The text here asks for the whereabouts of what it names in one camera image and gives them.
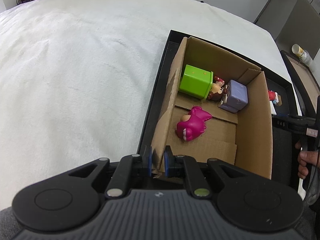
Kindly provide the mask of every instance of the green plastic container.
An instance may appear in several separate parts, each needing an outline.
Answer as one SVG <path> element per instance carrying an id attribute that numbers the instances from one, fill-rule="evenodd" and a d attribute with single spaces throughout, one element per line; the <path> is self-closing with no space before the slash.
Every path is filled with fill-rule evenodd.
<path id="1" fill-rule="evenodd" d="M 213 72 L 186 65 L 179 91 L 199 99 L 206 99 L 213 82 Z"/>

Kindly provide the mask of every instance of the white blanket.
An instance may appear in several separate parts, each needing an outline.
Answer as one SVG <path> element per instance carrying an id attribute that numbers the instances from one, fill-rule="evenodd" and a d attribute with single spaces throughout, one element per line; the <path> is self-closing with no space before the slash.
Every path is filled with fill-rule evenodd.
<path id="1" fill-rule="evenodd" d="M 268 32 L 194 0 L 36 0 L 0 26 L 0 210 L 29 184 L 136 153 L 171 29 L 290 80 Z"/>

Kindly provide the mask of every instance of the purple toy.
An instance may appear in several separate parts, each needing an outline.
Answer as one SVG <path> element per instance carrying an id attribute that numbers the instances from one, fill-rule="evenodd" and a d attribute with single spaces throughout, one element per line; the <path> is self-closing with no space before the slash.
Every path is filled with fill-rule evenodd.
<path id="1" fill-rule="evenodd" d="M 181 122 L 177 123 L 176 134 L 185 141 L 191 141 L 204 133 L 206 129 L 204 122 L 211 118 L 211 114 L 199 106 L 194 106 L 188 114 L 181 118 Z"/>
<path id="2" fill-rule="evenodd" d="M 218 107 L 236 113 L 248 104 L 247 87 L 237 81 L 230 80 L 223 89 L 224 96 Z"/>

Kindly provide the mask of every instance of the lavender toy block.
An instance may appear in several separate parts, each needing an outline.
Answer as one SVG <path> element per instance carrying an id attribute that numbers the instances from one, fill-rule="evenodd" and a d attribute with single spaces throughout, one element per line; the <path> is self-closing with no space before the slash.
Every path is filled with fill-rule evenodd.
<path id="1" fill-rule="evenodd" d="M 230 80 L 223 88 L 223 97 L 218 107 L 236 113 L 248 104 L 247 87 Z"/>

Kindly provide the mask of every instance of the hand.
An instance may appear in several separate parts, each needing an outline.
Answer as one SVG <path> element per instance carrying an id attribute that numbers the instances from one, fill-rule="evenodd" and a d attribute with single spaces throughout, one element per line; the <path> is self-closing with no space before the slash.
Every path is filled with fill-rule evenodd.
<path id="1" fill-rule="evenodd" d="M 294 146 L 296 149 L 301 149 L 301 143 L 297 142 Z M 309 171 L 307 169 L 307 163 L 311 163 L 312 165 L 317 164 L 317 158 L 318 158 L 318 151 L 301 151 L 298 155 L 298 162 L 299 162 L 299 168 L 298 168 L 298 176 L 301 179 L 305 179 L 308 175 Z"/>

